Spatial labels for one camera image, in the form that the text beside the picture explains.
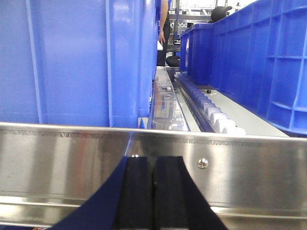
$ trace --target blue bin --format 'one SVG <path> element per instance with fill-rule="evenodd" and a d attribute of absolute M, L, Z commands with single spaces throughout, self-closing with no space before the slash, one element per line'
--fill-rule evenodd
<path fill-rule="evenodd" d="M 210 83 L 277 128 L 303 135 L 307 134 L 306 15 L 305 0 L 258 0 L 214 23 Z M 196 31 L 188 29 L 181 37 L 181 57 L 187 65 L 181 62 L 180 69 L 188 71 L 195 83 L 200 83 L 197 77 L 204 83 L 210 79 L 204 61 L 210 59 L 199 57 L 211 35 L 208 32 L 198 44 Z"/>
<path fill-rule="evenodd" d="M 0 121 L 137 127 L 149 113 L 156 5 L 1 1 Z"/>
<path fill-rule="evenodd" d="M 181 70 L 197 85 L 209 85 L 212 78 L 213 24 L 195 24 L 181 34 Z"/>

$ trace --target metal guide rail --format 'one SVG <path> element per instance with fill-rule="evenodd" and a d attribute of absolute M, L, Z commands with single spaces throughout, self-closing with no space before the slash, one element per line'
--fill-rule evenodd
<path fill-rule="evenodd" d="M 307 140 L 0 123 L 0 224 L 50 227 L 123 156 L 181 156 L 230 230 L 307 229 Z"/>

